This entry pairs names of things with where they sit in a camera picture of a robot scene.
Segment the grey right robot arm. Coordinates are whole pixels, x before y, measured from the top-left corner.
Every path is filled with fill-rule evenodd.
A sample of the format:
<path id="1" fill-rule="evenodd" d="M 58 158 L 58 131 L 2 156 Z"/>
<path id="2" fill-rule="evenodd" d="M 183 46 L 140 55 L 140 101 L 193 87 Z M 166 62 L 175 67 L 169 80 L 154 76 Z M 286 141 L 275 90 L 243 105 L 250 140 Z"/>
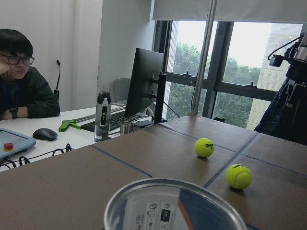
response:
<path id="1" fill-rule="evenodd" d="M 287 43 L 292 44 L 285 54 L 269 54 L 269 65 L 290 66 L 286 79 L 265 111 L 255 131 L 266 135 L 307 144 L 307 35 Z"/>

